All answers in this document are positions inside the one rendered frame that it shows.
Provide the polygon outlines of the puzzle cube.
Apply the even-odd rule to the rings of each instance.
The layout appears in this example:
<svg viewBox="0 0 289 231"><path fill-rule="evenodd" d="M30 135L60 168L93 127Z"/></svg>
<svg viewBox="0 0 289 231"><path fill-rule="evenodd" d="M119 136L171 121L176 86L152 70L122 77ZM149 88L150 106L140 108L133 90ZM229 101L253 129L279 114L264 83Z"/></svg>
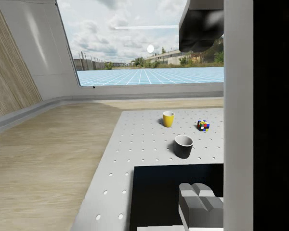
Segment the puzzle cube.
<svg viewBox="0 0 289 231"><path fill-rule="evenodd" d="M199 120L197 122L197 129L199 131L208 131L210 128L210 124L206 120Z"/></svg>

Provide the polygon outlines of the black stove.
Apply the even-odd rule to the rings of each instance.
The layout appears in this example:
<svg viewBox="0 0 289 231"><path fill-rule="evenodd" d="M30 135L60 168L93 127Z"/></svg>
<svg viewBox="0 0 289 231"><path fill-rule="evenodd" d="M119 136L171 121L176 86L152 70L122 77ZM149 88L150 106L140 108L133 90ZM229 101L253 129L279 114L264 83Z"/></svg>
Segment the black stove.
<svg viewBox="0 0 289 231"><path fill-rule="evenodd" d="M129 231L146 226L181 225L181 183L203 183L217 197L223 197L223 164L135 167Z"/></svg>

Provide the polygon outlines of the black mug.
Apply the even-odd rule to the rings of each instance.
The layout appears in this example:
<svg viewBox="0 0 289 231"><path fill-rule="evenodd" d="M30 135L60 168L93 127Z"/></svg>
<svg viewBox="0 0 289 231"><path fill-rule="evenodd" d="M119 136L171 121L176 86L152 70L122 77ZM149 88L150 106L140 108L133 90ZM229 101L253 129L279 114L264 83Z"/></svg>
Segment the black mug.
<svg viewBox="0 0 289 231"><path fill-rule="evenodd" d="M190 156L194 141L187 135L177 135L174 140L174 153L181 159L187 159Z"/></svg>

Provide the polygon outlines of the yellow mug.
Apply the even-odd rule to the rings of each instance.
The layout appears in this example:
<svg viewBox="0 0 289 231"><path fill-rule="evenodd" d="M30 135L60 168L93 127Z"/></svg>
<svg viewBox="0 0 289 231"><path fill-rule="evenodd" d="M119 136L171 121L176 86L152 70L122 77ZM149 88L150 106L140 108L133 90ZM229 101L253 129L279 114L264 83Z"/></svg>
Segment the yellow mug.
<svg viewBox="0 0 289 231"><path fill-rule="evenodd" d="M174 121L174 115L175 113L174 112L171 112L171 111L165 111L163 112L162 114L162 117L163 117L163 125L167 128L170 128L173 124L173 121Z"/></svg>

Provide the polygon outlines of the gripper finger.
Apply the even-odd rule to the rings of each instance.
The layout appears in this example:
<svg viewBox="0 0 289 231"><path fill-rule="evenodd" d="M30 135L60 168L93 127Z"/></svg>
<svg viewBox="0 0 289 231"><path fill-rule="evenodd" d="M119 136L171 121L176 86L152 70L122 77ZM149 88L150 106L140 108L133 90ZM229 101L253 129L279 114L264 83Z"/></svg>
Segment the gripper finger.
<svg viewBox="0 0 289 231"><path fill-rule="evenodd" d="M178 208L184 231L223 231L223 201L209 186L181 183Z"/></svg>
<svg viewBox="0 0 289 231"><path fill-rule="evenodd" d="M187 0L179 22L180 52L204 52L223 35L223 0Z"/></svg>

